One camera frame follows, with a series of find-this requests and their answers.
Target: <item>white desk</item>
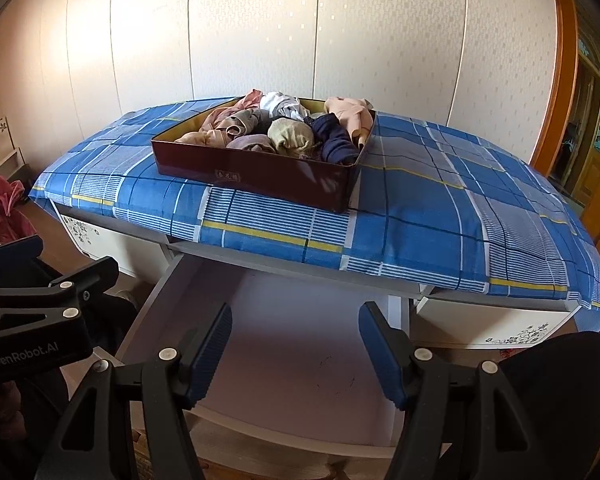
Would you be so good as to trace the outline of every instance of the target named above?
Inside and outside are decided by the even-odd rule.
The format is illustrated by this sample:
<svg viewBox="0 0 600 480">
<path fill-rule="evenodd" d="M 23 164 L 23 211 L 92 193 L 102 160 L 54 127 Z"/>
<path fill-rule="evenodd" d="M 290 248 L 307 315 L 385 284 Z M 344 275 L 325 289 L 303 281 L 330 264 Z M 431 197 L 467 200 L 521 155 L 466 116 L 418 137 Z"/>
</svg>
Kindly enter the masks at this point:
<svg viewBox="0 0 600 480">
<path fill-rule="evenodd" d="M 403 416 L 386 400 L 357 329 L 376 301 L 416 344 L 517 348 L 545 339 L 574 302 L 493 298 L 176 240 L 119 219 L 57 206 L 84 253 L 157 282 L 116 357 L 140 362 L 175 346 L 207 306 L 233 309 L 233 332 L 193 412 L 296 449 L 390 458 Z"/>
</svg>

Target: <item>orange door frame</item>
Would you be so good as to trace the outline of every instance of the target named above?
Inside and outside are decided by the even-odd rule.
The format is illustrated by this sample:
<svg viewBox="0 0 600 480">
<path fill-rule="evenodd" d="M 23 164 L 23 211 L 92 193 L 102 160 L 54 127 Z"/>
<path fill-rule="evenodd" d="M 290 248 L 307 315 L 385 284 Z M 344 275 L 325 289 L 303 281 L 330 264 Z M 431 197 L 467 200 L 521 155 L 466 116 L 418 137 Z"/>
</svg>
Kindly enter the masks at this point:
<svg viewBox="0 0 600 480">
<path fill-rule="evenodd" d="M 544 124 L 540 131 L 531 166 L 544 176 L 550 173 L 560 151 L 571 113 L 577 79 L 577 12 L 575 0 L 555 0 L 558 20 L 553 86 Z"/>
</svg>

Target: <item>open drawer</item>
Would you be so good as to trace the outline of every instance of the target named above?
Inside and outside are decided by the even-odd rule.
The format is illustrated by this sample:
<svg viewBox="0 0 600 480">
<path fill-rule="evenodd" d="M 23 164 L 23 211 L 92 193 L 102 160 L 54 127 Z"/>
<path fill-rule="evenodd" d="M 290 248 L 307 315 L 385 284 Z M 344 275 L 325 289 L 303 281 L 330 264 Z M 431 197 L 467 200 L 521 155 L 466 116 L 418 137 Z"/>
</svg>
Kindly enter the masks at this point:
<svg viewBox="0 0 600 480">
<path fill-rule="evenodd" d="M 179 254 L 117 357 L 132 364 L 176 346 L 208 307 L 226 302 L 233 331 L 196 415 L 285 446 L 390 458 L 403 418 L 382 394 L 358 332 L 365 301 L 402 324 L 401 298 L 377 290 Z"/>
</svg>

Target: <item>navy blue clothing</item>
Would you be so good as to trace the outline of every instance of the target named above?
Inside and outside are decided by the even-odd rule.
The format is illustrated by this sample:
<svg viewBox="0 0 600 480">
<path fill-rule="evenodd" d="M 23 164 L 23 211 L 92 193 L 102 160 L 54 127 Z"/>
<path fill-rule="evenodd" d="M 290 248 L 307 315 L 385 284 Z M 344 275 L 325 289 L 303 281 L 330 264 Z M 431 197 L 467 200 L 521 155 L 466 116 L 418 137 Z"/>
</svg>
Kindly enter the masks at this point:
<svg viewBox="0 0 600 480">
<path fill-rule="evenodd" d="M 360 152 L 351 142 L 349 132 L 340 126 L 335 114 L 326 114 L 317 119 L 307 117 L 304 122 L 313 130 L 315 143 L 322 143 L 322 160 L 332 164 L 355 164 Z"/>
</svg>

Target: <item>blue gripper pad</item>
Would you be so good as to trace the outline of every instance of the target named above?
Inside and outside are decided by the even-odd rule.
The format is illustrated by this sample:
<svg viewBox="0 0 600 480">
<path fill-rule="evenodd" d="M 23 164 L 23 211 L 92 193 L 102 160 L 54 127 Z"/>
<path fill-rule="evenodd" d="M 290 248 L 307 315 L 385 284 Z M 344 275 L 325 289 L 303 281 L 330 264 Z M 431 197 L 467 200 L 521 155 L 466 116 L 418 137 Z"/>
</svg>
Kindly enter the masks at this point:
<svg viewBox="0 0 600 480">
<path fill-rule="evenodd" d="M 211 380 L 218 368 L 224 347 L 231 335 L 233 315 L 226 305 L 213 322 L 191 367 L 190 386 L 187 398 L 195 404 L 205 398 Z"/>
<path fill-rule="evenodd" d="M 384 397 L 392 400 L 398 410 L 406 409 L 407 396 L 402 383 L 402 369 L 366 304 L 360 307 L 357 325 Z"/>
</svg>

